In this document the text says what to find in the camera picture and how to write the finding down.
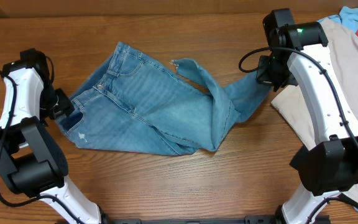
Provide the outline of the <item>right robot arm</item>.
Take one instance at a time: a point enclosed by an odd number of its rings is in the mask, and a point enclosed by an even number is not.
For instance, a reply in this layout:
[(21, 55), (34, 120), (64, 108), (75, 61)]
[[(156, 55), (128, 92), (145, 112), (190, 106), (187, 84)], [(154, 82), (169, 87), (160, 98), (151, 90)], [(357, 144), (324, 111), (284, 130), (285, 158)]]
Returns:
[(296, 24), (287, 8), (273, 10), (262, 23), (270, 55), (260, 58), (257, 81), (274, 89), (300, 87), (315, 141), (291, 160), (301, 184), (272, 222), (328, 223), (318, 213), (358, 184), (358, 120), (335, 76), (321, 24)]

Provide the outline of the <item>light blue denim jeans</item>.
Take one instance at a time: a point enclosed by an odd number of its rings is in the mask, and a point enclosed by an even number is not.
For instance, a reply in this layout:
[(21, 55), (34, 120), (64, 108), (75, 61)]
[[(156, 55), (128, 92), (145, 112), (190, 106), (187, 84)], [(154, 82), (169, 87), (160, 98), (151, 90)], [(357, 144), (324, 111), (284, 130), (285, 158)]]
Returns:
[(195, 60), (156, 59), (119, 42), (71, 96), (72, 114), (56, 120), (77, 147), (163, 156), (216, 151), (236, 123), (270, 92), (250, 73), (227, 86)]

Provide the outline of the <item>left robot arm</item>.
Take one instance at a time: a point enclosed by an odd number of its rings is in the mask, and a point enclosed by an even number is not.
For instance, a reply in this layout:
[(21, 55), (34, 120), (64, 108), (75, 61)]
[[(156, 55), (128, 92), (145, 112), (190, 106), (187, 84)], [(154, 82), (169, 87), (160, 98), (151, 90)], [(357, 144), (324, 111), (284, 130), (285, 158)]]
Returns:
[(46, 118), (68, 116), (74, 106), (53, 87), (50, 57), (28, 49), (0, 69), (6, 86), (0, 118), (0, 202), (22, 207), (43, 201), (67, 223), (109, 223), (68, 176), (67, 159), (46, 130)]

